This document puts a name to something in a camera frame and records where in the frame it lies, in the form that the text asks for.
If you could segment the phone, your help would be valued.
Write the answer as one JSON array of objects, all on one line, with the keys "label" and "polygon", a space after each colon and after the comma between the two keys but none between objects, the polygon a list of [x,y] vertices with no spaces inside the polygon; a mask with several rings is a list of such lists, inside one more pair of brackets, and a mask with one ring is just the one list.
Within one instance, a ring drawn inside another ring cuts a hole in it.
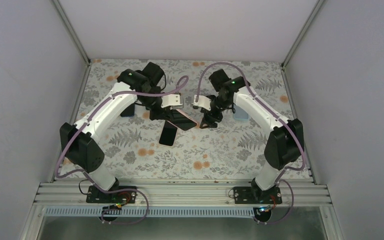
[{"label": "phone", "polygon": [[163,146],[173,147],[175,144],[178,128],[168,121],[164,122],[158,143]]},{"label": "phone", "polygon": [[195,120],[179,109],[172,109],[171,115],[169,122],[182,131],[191,130],[198,125]]}]

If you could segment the floral patterned table mat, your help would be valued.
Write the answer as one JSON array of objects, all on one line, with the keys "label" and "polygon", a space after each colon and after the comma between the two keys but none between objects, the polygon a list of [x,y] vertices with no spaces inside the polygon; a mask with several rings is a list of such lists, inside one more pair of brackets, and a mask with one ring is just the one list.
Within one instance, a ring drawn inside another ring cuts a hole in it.
[{"label": "floral patterned table mat", "polygon": [[[173,90],[182,76],[189,76],[182,89],[184,108],[198,123],[199,109],[192,108],[202,71],[215,61],[100,59],[92,60],[77,119],[85,117],[105,95],[116,78],[126,69],[141,70],[148,62],[159,65],[166,74],[166,91]],[[287,118],[293,113],[276,62],[236,61],[250,85],[270,106]],[[103,164],[119,179],[253,179],[265,166],[264,148],[268,133],[256,120],[235,119],[223,112],[217,128],[178,130],[173,146],[159,143],[164,121],[150,120],[143,106],[135,106],[132,117],[117,117],[103,132],[98,145],[104,152]]]}]

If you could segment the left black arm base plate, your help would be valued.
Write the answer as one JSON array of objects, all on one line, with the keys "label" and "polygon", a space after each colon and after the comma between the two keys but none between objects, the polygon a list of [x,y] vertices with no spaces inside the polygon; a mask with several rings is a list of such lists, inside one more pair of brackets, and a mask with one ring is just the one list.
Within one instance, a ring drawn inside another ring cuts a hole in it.
[{"label": "left black arm base plate", "polygon": [[104,193],[98,190],[95,186],[90,186],[88,188],[86,202],[89,204],[134,204],[136,200],[136,186],[119,186],[116,190],[122,190],[116,193]]}]

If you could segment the light blue phone case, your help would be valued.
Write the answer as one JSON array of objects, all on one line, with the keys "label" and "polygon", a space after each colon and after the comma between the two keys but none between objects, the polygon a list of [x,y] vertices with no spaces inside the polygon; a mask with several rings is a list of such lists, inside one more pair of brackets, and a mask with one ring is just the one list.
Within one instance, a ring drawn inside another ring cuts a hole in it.
[{"label": "light blue phone case", "polygon": [[233,118],[237,121],[248,121],[249,120],[249,115],[248,113],[240,108],[239,106],[235,105],[233,107],[234,113],[233,113]]}]

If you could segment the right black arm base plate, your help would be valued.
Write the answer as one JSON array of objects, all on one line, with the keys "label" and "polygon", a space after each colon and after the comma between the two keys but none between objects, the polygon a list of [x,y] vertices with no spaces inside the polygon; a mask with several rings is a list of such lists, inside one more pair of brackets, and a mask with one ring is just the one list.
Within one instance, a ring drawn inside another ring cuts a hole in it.
[{"label": "right black arm base plate", "polygon": [[280,188],[273,186],[268,190],[260,190],[258,187],[236,186],[232,188],[235,204],[282,204]]}]

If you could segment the black smartphone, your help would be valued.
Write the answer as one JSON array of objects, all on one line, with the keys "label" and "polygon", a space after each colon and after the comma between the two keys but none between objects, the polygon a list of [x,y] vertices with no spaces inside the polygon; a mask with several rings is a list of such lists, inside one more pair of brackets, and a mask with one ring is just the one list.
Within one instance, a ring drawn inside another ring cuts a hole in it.
[{"label": "black smartphone", "polygon": [[136,109],[136,105],[133,103],[131,105],[129,105],[126,109],[124,109],[121,113],[120,113],[120,116],[121,117],[133,117],[135,115],[135,109]]}]

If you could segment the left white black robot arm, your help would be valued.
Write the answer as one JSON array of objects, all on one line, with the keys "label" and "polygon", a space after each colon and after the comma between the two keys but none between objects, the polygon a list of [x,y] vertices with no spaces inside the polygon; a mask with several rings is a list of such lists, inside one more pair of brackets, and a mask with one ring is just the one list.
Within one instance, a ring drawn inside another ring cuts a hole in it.
[{"label": "left white black robot arm", "polygon": [[142,70],[121,72],[108,94],[83,118],[59,130],[61,154],[54,176],[65,178],[80,172],[99,190],[99,196],[111,203],[119,197],[117,178],[104,166],[104,152],[98,142],[114,120],[129,106],[140,100],[146,107],[161,107],[167,96],[158,86],[165,76],[163,69],[149,62]]}]

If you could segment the aluminium front rail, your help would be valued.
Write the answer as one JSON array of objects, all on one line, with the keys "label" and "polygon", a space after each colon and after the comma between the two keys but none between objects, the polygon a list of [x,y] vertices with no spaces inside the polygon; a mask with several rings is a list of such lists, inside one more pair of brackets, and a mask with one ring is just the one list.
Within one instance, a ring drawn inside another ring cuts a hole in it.
[{"label": "aluminium front rail", "polygon": [[[136,186],[145,194],[152,207],[232,207],[231,198],[235,186],[249,186],[246,180],[236,181],[168,181],[130,180],[127,186]],[[41,183],[34,197],[34,205],[86,205],[85,192],[89,183],[77,180],[59,180]],[[280,192],[286,207],[292,201],[296,207],[325,207],[333,204],[328,187],[311,181],[289,180],[280,184]]]}]

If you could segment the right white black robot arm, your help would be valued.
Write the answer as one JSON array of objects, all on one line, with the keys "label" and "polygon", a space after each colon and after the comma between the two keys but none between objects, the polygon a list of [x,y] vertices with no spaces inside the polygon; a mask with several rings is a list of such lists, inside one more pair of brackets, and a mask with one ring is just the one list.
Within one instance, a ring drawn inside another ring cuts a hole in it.
[{"label": "right white black robot arm", "polygon": [[258,204],[270,197],[270,188],[279,182],[293,162],[304,156],[304,127],[295,118],[289,119],[269,106],[251,87],[244,74],[236,78],[227,76],[223,69],[209,77],[217,95],[204,96],[198,90],[192,106],[203,113],[200,128],[217,128],[222,112],[231,106],[243,109],[268,135],[263,152],[266,163],[252,180],[251,198]]}]

